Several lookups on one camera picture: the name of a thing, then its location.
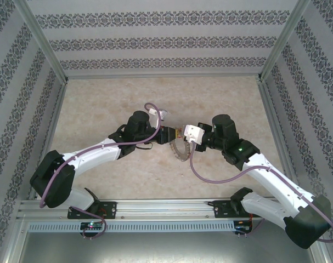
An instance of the black mounting bracket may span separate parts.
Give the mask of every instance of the black mounting bracket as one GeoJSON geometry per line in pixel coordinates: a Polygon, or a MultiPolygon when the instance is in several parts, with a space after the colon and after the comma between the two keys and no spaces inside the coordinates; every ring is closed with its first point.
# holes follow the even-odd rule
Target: black mounting bracket
{"type": "Polygon", "coordinates": [[[214,207],[215,218],[249,218],[250,214],[245,211],[237,213],[231,206],[231,200],[216,200],[208,202],[208,205],[214,207]]]}
{"type": "Polygon", "coordinates": [[[236,231],[234,233],[244,235],[252,232],[253,230],[253,222],[252,220],[247,220],[247,221],[233,221],[234,228],[236,231]]]}
{"type": "MultiPolygon", "coordinates": [[[[98,212],[96,215],[104,218],[104,219],[115,219],[117,209],[116,202],[99,202],[98,212]]],[[[69,211],[67,212],[68,219],[97,219],[93,216],[84,214],[76,209],[70,207],[69,211]]]]}

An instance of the white robotic arm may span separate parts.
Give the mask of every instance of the white robotic arm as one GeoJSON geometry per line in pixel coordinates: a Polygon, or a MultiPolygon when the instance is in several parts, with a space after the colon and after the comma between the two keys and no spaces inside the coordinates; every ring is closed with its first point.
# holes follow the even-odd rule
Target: white robotic arm
{"type": "Polygon", "coordinates": [[[217,115],[212,126],[199,123],[187,125],[186,140],[194,144],[194,151],[207,148],[221,151],[228,163],[242,172],[232,179],[212,181],[202,178],[193,167],[198,178],[210,183],[225,183],[243,174],[248,174],[263,185],[278,202],[261,197],[249,188],[242,188],[231,197],[234,210],[259,215],[283,228],[287,235],[302,248],[309,248],[325,233],[331,223],[331,204],[325,196],[314,197],[300,188],[267,161],[251,142],[240,139],[233,120],[228,115],[217,115]]]}
{"type": "MultiPolygon", "coordinates": [[[[137,143],[164,144],[174,140],[177,134],[175,129],[160,127],[161,116],[164,117],[167,112],[157,110],[158,112],[149,110],[154,116],[151,121],[147,113],[135,112],[126,125],[89,148],[63,155],[57,151],[49,152],[31,178],[30,184],[50,208],[67,204],[87,211],[88,214],[98,215],[100,201],[90,190],[74,188],[74,179],[90,168],[128,155],[134,151],[137,143]]],[[[326,222],[331,218],[331,207],[327,198],[314,197],[301,189],[271,165],[257,147],[249,141],[239,139],[235,124],[228,115],[214,117],[212,124],[210,126],[199,123],[197,127],[185,127],[185,139],[194,143],[191,158],[194,150],[220,150],[228,163],[242,170],[241,174],[247,173],[260,182],[278,201],[271,201],[251,189],[242,188],[231,198],[231,206],[236,212],[243,210],[275,223],[285,229],[288,236],[302,248],[310,247],[330,228],[332,223],[329,225],[326,222]],[[322,218],[311,208],[312,205],[328,218],[322,218]]],[[[192,162],[191,167],[197,175],[192,162]]]]}

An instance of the patterned wallpaper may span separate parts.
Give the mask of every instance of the patterned wallpaper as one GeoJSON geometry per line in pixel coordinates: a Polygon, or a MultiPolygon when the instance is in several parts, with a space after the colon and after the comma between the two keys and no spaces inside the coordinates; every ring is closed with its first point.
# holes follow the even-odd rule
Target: patterned wallpaper
{"type": "Polygon", "coordinates": [[[14,3],[0,0],[0,257],[44,150],[60,91],[14,3]]]}
{"type": "Polygon", "coordinates": [[[66,74],[260,73],[297,0],[31,0],[66,74]]]}
{"type": "Polygon", "coordinates": [[[300,185],[327,196],[333,216],[333,0],[311,1],[267,86],[300,185]]]}

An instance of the black joint cover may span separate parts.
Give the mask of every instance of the black joint cover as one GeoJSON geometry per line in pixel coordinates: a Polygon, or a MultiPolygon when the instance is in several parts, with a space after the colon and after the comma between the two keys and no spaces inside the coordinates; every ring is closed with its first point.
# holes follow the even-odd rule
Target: black joint cover
{"type": "Polygon", "coordinates": [[[201,123],[199,122],[197,125],[199,128],[204,130],[204,135],[202,137],[202,143],[201,145],[196,144],[195,145],[195,150],[197,152],[205,152],[206,151],[206,147],[209,147],[208,142],[210,141],[211,136],[213,136],[212,131],[212,126],[205,124],[205,123],[201,123]]]}
{"type": "MultiPolygon", "coordinates": [[[[331,219],[331,203],[325,196],[316,197],[312,203],[331,219]]],[[[284,218],[285,230],[295,244],[308,249],[331,226],[310,205],[299,211],[295,218],[284,218]]]]}
{"type": "MultiPolygon", "coordinates": [[[[30,179],[31,186],[40,196],[43,196],[43,193],[54,174],[54,170],[58,169],[63,163],[63,156],[56,150],[46,154],[43,161],[30,179]]],[[[62,168],[58,176],[53,181],[46,199],[44,200],[49,208],[61,205],[69,197],[74,176],[74,166],[66,165],[62,168]]]]}
{"type": "Polygon", "coordinates": [[[238,190],[231,196],[231,207],[233,210],[235,210],[237,214],[245,213],[241,201],[247,194],[251,192],[253,192],[253,190],[247,187],[243,187],[242,189],[238,190]]]}

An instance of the purple cable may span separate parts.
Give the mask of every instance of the purple cable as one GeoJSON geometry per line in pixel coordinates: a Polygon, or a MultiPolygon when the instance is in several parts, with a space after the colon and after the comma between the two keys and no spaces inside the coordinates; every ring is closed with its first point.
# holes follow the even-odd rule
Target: purple cable
{"type": "MultiPolygon", "coordinates": [[[[192,169],[195,176],[197,176],[200,180],[202,180],[204,182],[211,183],[211,184],[223,184],[225,182],[232,182],[232,181],[238,179],[239,177],[243,176],[244,174],[248,173],[251,170],[264,169],[264,170],[270,171],[271,173],[276,175],[286,186],[288,186],[289,189],[291,189],[296,195],[298,195],[299,198],[302,198],[308,205],[310,205],[323,219],[326,220],[327,223],[329,223],[329,225],[333,229],[332,221],[324,213],[322,213],[320,211],[320,209],[318,209],[312,202],[310,202],[302,193],[300,193],[293,186],[291,186],[291,184],[289,182],[287,182],[279,173],[277,173],[275,170],[270,169],[270,167],[262,166],[262,165],[256,165],[256,166],[250,167],[250,168],[242,171],[241,173],[239,173],[238,175],[236,175],[236,176],[234,176],[230,179],[225,179],[225,180],[221,180],[221,181],[213,181],[213,180],[203,178],[202,176],[200,176],[200,174],[198,174],[196,172],[196,170],[193,167],[193,154],[194,154],[194,150],[195,150],[195,142],[192,142],[192,143],[193,143],[192,151],[191,151],[190,157],[189,157],[190,168],[192,169]]],[[[321,238],[319,238],[318,241],[324,242],[324,243],[333,243],[333,239],[321,239],[321,238]]]]}
{"type": "Polygon", "coordinates": [[[253,234],[255,231],[258,231],[258,229],[259,229],[260,227],[262,227],[264,221],[265,221],[265,218],[263,218],[262,220],[260,220],[259,224],[258,224],[258,225],[257,225],[252,231],[250,231],[250,232],[247,234],[247,236],[250,236],[250,235],[253,234]]]}
{"type": "Polygon", "coordinates": [[[81,213],[84,213],[84,214],[86,214],[86,215],[90,215],[90,216],[93,216],[94,218],[101,219],[101,221],[102,221],[103,224],[104,224],[104,229],[103,229],[101,232],[99,232],[98,234],[96,234],[95,236],[93,236],[93,237],[86,237],[86,236],[84,235],[84,233],[86,233],[86,230],[89,229],[89,228],[85,228],[85,229],[83,230],[83,232],[82,232],[83,238],[85,238],[85,239],[86,239],[86,238],[89,238],[89,239],[95,239],[95,238],[97,238],[97,237],[100,237],[102,234],[104,234],[104,232],[106,231],[106,228],[107,228],[106,221],[105,221],[104,218],[100,217],[99,215],[95,215],[95,214],[92,214],[92,213],[90,213],[90,212],[84,211],[84,210],[82,210],[82,209],[80,209],[80,208],[78,208],[78,207],[72,207],[72,208],[74,208],[75,210],[77,210],[77,211],[79,211],[79,212],[81,212],[81,213]]]}
{"type": "MultiPolygon", "coordinates": [[[[39,207],[40,207],[40,208],[43,208],[43,207],[46,206],[46,204],[44,203],[44,200],[45,200],[46,197],[47,197],[48,191],[49,191],[50,187],[52,186],[53,181],[54,181],[55,178],[58,176],[58,174],[60,173],[60,171],[62,170],[62,168],[63,168],[64,166],[66,166],[68,163],[70,163],[71,161],[73,161],[76,157],[79,157],[79,156],[81,156],[81,155],[83,155],[83,154],[85,154],[85,153],[87,153],[87,152],[90,152],[90,151],[93,151],[93,150],[95,150],[95,149],[102,148],[102,147],[119,146],[119,145],[136,145],[136,144],[143,144],[143,143],[145,143],[145,142],[151,140],[151,139],[157,134],[157,132],[158,132],[159,129],[160,129],[161,116],[160,116],[159,109],[158,109],[153,103],[147,102],[147,103],[144,105],[144,108],[145,108],[147,111],[149,110],[149,109],[147,108],[148,105],[152,106],[152,107],[156,110],[156,112],[157,112],[157,116],[158,116],[158,118],[159,118],[159,121],[158,121],[158,124],[157,124],[156,130],[155,130],[155,132],[152,134],[152,136],[150,136],[150,137],[148,137],[148,138],[146,138],[146,139],[144,139],[144,140],[142,140],[142,141],[136,141],[136,142],[133,142],[133,141],[132,141],[132,142],[115,142],[115,143],[112,143],[112,144],[103,144],[103,145],[93,146],[93,147],[90,147],[90,148],[88,148],[88,149],[85,149],[85,150],[82,151],[82,152],[79,152],[79,153],[76,154],[75,156],[70,157],[70,158],[67,159],[67,160],[66,160],[61,166],[59,166],[59,168],[54,172],[52,178],[50,179],[50,181],[49,181],[49,183],[48,183],[48,185],[47,185],[47,187],[46,187],[46,189],[45,189],[45,191],[44,191],[44,193],[43,193],[43,195],[42,195],[42,199],[41,199],[41,201],[39,202],[39,207]]],[[[97,234],[95,237],[99,237],[99,236],[101,236],[101,235],[105,232],[105,230],[106,230],[106,221],[105,221],[103,218],[101,218],[101,217],[99,217],[99,216],[97,216],[97,215],[93,215],[93,214],[91,214],[91,213],[89,213],[89,212],[87,212],[87,211],[84,211],[84,210],[82,210],[82,209],[75,208],[75,207],[73,207],[73,208],[76,209],[76,210],[78,210],[78,211],[80,211],[80,212],[82,212],[82,213],[85,213],[85,214],[87,214],[87,215],[94,216],[95,218],[98,218],[98,219],[102,219],[102,221],[103,221],[103,223],[104,223],[104,225],[105,225],[105,227],[104,227],[104,231],[101,232],[101,233],[99,233],[99,234],[97,234]]]]}

